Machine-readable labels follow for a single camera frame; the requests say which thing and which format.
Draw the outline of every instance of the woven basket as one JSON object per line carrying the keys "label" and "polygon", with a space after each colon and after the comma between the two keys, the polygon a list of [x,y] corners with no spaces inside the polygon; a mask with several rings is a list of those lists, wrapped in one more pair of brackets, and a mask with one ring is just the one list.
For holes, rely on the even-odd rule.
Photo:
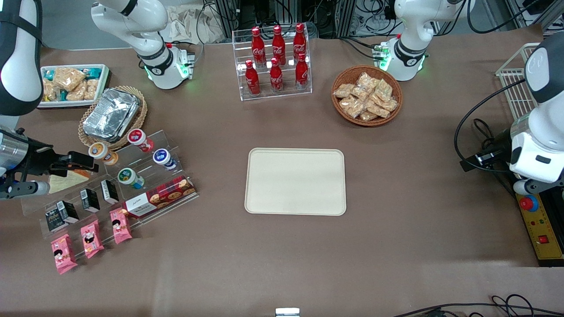
{"label": "woven basket", "polygon": [[98,104],[98,100],[96,100],[96,102],[93,105],[91,105],[90,108],[88,108],[86,113],[82,116],[80,123],[78,124],[78,137],[80,138],[80,141],[82,141],[84,145],[86,145],[87,147],[91,146],[96,142],[102,142],[105,145],[107,145],[110,150],[112,151],[118,150],[129,143],[129,141],[127,140],[127,135],[129,135],[129,131],[133,129],[140,129],[143,123],[145,122],[145,117],[147,116],[147,102],[145,102],[145,98],[143,97],[143,94],[136,88],[129,86],[117,86],[116,89],[124,91],[126,93],[130,93],[132,95],[136,95],[141,101],[141,109],[137,112],[137,114],[133,118],[132,120],[133,124],[131,124],[129,130],[124,134],[124,137],[122,137],[116,143],[109,143],[107,141],[91,137],[89,135],[86,135],[86,133],[84,133],[84,126],[83,126],[84,120],[86,120],[86,118],[88,118],[88,116],[92,113],[92,111],[94,111],[94,108],[96,108],[96,105]]}
{"label": "woven basket", "polygon": [[[345,111],[343,111],[343,109],[339,105],[340,99],[335,97],[335,95],[333,95],[333,92],[337,90],[337,88],[339,88],[339,86],[341,86],[344,83],[356,84],[356,81],[360,77],[360,74],[362,74],[363,72],[366,72],[366,74],[369,74],[373,78],[384,79],[393,88],[392,96],[398,102],[398,107],[394,111],[392,111],[392,113],[388,118],[378,117],[370,121],[362,121],[355,118],[351,118],[349,115],[345,113]],[[345,119],[349,120],[350,122],[362,126],[378,126],[378,125],[383,125],[386,122],[389,122],[395,116],[398,115],[398,112],[402,108],[402,104],[403,104],[403,93],[402,93],[402,88],[399,86],[398,81],[395,80],[395,78],[392,77],[390,74],[384,72],[383,70],[375,66],[357,65],[345,69],[337,76],[337,78],[335,78],[335,81],[333,82],[333,89],[331,89],[331,99],[333,100],[333,105],[335,106],[337,112],[340,113],[341,116],[343,116]]]}

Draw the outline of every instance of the red bottle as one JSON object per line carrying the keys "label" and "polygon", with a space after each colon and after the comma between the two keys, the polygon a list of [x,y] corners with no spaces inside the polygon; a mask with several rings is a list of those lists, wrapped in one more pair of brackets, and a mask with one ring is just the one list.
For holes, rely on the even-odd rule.
{"label": "red bottle", "polygon": [[250,95],[256,97],[261,94],[261,86],[258,83],[258,73],[253,68],[253,61],[248,59],[245,61],[247,70],[245,71],[245,78],[247,80],[247,86],[249,87]]}
{"label": "red bottle", "polygon": [[270,86],[272,87],[272,93],[279,94],[284,89],[284,83],[282,82],[282,70],[278,66],[278,58],[273,57],[271,59],[272,68],[270,68]]}
{"label": "red bottle", "polygon": [[298,54],[306,52],[306,36],[303,35],[303,23],[296,24],[296,36],[294,36],[294,64],[298,62]]}
{"label": "red bottle", "polygon": [[251,42],[251,49],[253,50],[254,62],[257,68],[266,67],[266,54],[265,43],[261,39],[261,30],[258,27],[251,29],[253,33],[253,41]]}
{"label": "red bottle", "polygon": [[306,53],[298,54],[298,64],[296,64],[296,89],[306,90],[307,88],[307,64]]}
{"label": "red bottle", "polygon": [[278,63],[286,65],[286,43],[282,37],[282,27],[274,26],[274,38],[272,39],[272,54],[278,59]]}

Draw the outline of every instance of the emergency stop button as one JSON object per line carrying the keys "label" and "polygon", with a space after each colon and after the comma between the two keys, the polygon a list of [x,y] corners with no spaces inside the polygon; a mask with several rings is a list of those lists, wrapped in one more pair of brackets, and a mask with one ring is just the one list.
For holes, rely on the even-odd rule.
{"label": "emergency stop button", "polygon": [[533,195],[527,195],[519,199],[519,206],[524,210],[535,212],[539,208],[539,201]]}

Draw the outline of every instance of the white tray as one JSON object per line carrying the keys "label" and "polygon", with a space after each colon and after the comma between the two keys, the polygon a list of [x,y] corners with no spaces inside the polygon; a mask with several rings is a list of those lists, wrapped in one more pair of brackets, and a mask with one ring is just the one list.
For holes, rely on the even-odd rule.
{"label": "white tray", "polygon": [[109,68],[104,64],[84,64],[84,65],[62,65],[62,66],[44,66],[41,68],[41,76],[45,74],[46,71],[53,71],[57,67],[68,67],[76,69],[84,68],[101,68],[102,72],[98,81],[98,87],[96,88],[96,94],[93,100],[79,100],[76,102],[40,102],[37,106],[38,109],[57,109],[57,108],[74,108],[74,107],[84,107],[94,104],[94,101],[100,98],[104,92],[106,81],[108,80]]}
{"label": "white tray", "polygon": [[253,214],[342,215],[345,156],[337,149],[255,148],[245,209]]}

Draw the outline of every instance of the brown table surface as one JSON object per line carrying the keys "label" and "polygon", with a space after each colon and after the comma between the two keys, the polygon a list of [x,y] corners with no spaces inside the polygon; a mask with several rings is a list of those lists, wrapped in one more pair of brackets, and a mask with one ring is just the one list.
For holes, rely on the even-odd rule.
{"label": "brown table surface", "polygon": [[[140,89],[149,104],[144,130],[164,129],[180,144],[201,196],[62,276],[37,220],[23,217],[18,201],[2,202],[0,311],[271,316],[276,307],[300,307],[303,316],[392,316],[513,292],[564,310],[564,268],[536,267],[514,199],[493,176],[464,173],[452,146],[461,117],[500,87],[495,70],[540,40],[539,28],[434,39],[425,68],[401,84],[401,113],[377,128],[350,124],[333,108],[335,76],[369,63],[338,40],[311,42],[313,94],[245,103],[231,45],[206,46],[195,79],[170,91],[147,80],[130,49],[45,53],[43,65],[102,63],[112,86]],[[20,126],[59,153],[86,152],[77,138],[83,113],[34,111]],[[512,122],[504,96],[476,116],[496,133]],[[481,141],[470,125],[461,133],[466,155]],[[346,213],[247,213],[255,147],[340,149]]]}

